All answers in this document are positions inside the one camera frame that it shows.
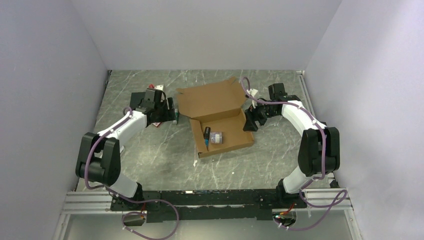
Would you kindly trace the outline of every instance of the gray marble surface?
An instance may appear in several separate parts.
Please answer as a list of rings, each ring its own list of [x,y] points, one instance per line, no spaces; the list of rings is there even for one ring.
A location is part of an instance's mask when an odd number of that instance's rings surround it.
[[[283,70],[120,70],[112,71],[95,132],[108,128],[122,117],[132,92],[143,92],[149,84],[164,84],[166,95],[176,88],[214,83],[235,76],[248,76],[251,87],[269,99],[268,86],[284,83],[285,90],[305,104],[306,96],[295,71]],[[246,101],[243,109],[250,105]],[[212,190],[275,188],[297,166],[301,136],[281,116],[268,119],[253,133],[251,147],[198,158],[189,118],[180,115],[178,125],[163,123],[136,133],[121,155],[121,171],[143,185],[144,190]],[[326,180],[311,188],[329,188]],[[80,179],[77,191],[85,191]]]

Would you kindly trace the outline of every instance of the brown cardboard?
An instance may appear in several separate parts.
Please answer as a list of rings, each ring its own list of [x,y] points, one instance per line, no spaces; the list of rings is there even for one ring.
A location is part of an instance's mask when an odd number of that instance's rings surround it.
[[[246,101],[242,85],[231,77],[216,83],[178,88],[179,113],[190,118],[191,130],[199,157],[208,157],[232,150],[250,147],[252,132],[243,131],[246,116],[241,105]],[[222,144],[206,147],[203,132],[222,132]]]

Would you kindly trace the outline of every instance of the small bottle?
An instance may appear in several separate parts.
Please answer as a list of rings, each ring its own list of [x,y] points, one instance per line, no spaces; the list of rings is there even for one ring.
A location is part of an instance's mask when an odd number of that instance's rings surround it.
[[[220,131],[211,132],[209,141],[211,144],[223,144],[223,133]]]

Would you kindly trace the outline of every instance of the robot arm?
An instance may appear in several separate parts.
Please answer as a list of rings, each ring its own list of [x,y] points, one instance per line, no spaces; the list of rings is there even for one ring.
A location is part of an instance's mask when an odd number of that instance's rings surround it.
[[[327,127],[324,123],[311,118],[301,110],[303,104],[296,95],[288,95],[283,83],[275,83],[268,87],[270,102],[288,102],[289,104],[261,104],[250,106],[246,111],[244,131],[258,130],[256,122],[263,126],[268,118],[283,116],[289,120],[302,136],[297,157],[298,166],[286,178],[281,179],[277,186],[280,198],[299,192],[302,186],[314,177],[322,175],[321,154],[323,139],[314,123],[317,123],[325,133],[325,174],[331,173],[340,166],[339,131],[335,127]]]
[[[163,85],[148,88],[145,92],[131,94],[130,108],[123,118],[98,133],[86,133],[81,140],[75,173],[84,178],[87,160],[96,141],[104,134],[90,156],[88,180],[101,183],[109,189],[135,201],[143,200],[141,184],[132,181],[121,172],[121,152],[135,134],[152,123],[175,120],[174,102],[166,98]]]

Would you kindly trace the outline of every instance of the white enclosure wall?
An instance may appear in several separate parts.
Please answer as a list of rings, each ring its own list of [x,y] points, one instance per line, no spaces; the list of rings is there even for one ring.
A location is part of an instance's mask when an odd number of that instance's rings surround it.
[[[305,69],[341,0],[72,0],[113,70]]]
[[[343,0],[306,68],[366,240],[423,239],[424,1]]]
[[[51,239],[106,67],[70,0],[0,3],[0,239]]]

